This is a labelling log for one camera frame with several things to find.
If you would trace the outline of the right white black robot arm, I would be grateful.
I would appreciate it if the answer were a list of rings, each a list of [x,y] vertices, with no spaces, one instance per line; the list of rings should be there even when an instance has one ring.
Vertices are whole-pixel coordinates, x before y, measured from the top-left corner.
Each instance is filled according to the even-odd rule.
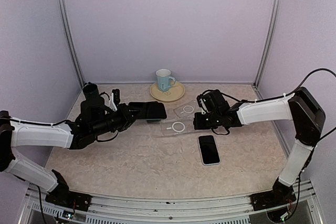
[[[229,105],[219,90],[207,90],[196,101],[202,112],[194,114],[195,130],[215,130],[223,127],[229,131],[254,123],[290,121],[295,129],[295,142],[287,162],[276,180],[275,189],[269,192],[273,205],[281,204],[289,196],[291,187],[308,166],[326,120],[325,112],[305,87],[291,94],[264,100],[238,100]]]

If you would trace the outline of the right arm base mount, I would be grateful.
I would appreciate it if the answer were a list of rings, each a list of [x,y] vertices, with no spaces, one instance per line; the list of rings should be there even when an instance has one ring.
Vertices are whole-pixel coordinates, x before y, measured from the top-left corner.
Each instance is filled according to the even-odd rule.
[[[251,204],[254,211],[278,207],[288,204],[289,201],[296,201],[293,186],[286,186],[278,180],[269,191],[250,195]]]

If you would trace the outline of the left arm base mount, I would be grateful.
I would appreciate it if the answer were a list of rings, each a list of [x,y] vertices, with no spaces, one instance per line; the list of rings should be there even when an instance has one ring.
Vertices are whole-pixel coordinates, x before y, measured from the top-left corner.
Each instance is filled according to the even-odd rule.
[[[57,206],[87,212],[91,203],[91,199],[92,196],[89,194],[83,194],[69,190],[59,190],[48,193],[45,201]]]

